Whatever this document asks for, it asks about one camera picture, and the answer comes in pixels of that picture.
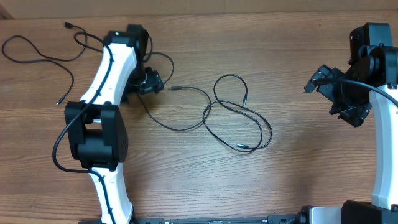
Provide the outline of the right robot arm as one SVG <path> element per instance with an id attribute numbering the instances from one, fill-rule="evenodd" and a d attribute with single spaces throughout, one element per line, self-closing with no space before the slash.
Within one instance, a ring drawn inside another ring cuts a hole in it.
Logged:
<path id="1" fill-rule="evenodd" d="M 373 113 L 376 176 L 370 202 L 306 206 L 289 223 L 397 223 L 397 47 L 388 23 L 368 22 L 349 35 L 350 68 L 322 65 L 304 87 L 331 101 L 329 113 L 354 127 Z"/>

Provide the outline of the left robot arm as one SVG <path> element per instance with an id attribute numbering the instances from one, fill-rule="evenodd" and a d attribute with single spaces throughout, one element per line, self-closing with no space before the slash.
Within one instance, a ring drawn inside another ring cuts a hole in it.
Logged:
<path id="1" fill-rule="evenodd" d="M 129 93 L 158 93 L 164 89 L 158 71 L 145 67 L 151 43 L 142 25 L 129 24 L 126 31 L 110 31 L 100 40 L 103 56 L 93 83 L 78 102 L 65 107 L 71 155 L 96 188 L 101 205 L 98 223 L 132 223 L 134 207 L 127 196 L 123 162 L 128 135 L 119 109 Z"/>

